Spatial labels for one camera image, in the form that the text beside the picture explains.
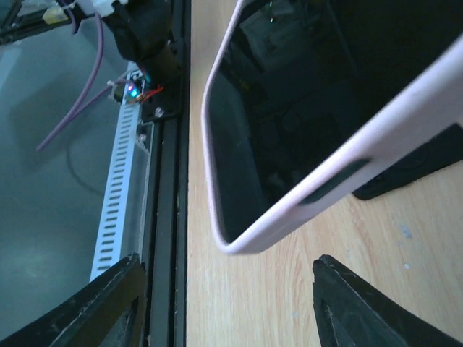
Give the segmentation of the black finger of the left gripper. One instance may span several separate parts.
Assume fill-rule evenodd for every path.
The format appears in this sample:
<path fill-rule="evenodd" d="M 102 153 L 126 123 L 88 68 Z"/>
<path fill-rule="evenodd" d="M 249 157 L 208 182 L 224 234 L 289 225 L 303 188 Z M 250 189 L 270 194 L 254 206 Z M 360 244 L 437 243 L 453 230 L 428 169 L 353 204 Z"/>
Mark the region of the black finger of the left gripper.
<path fill-rule="evenodd" d="M 424 176 L 462 160 L 462 127 L 455 124 L 353 191 L 359 200 L 371 200 L 405 187 Z"/>

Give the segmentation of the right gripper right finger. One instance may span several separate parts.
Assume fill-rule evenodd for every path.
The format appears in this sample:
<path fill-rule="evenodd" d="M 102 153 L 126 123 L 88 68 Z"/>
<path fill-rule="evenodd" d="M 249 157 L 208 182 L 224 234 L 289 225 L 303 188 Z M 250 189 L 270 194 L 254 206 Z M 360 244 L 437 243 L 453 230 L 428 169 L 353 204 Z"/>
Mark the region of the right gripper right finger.
<path fill-rule="evenodd" d="M 313 309 L 322 346 L 461 346 L 330 255 L 313 262 Z"/>

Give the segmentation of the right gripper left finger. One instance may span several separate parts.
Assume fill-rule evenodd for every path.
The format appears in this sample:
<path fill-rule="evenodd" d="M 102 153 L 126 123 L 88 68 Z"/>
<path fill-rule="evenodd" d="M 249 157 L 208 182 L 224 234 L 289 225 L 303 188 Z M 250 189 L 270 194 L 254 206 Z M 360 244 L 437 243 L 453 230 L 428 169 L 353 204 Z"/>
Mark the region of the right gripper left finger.
<path fill-rule="evenodd" d="M 1 341 L 2 346 L 99 346 L 125 317 L 123 346 L 141 346 L 147 275 L 140 256 L 126 256 L 74 296 Z"/>

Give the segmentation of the pink phone case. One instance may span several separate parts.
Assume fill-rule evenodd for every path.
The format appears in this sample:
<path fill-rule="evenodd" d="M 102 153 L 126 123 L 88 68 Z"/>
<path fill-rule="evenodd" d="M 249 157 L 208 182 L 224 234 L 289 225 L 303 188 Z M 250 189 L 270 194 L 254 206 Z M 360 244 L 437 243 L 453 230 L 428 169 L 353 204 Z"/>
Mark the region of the pink phone case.
<path fill-rule="evenodd" d="M 255 254 L 279 242 L 462 118 L 462 34 L 340 148 L 258 218 L 238 239 L 222 242 L 214 210 L 205 100 L 213 70 L 246 1 L 238 1 L 205 84 L 202 141 L 211 229 L 227 254 Z"/>

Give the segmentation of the dark green phone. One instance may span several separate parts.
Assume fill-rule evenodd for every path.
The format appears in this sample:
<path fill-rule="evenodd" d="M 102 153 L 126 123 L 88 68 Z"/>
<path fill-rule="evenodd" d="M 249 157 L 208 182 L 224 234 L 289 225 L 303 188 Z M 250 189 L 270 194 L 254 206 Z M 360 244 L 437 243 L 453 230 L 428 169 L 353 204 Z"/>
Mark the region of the dark green phone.
<path fill-rule="evenodd" d="M 205 100 L 225 244 L 462 34 L 460 1 L 246 1 Z"/>

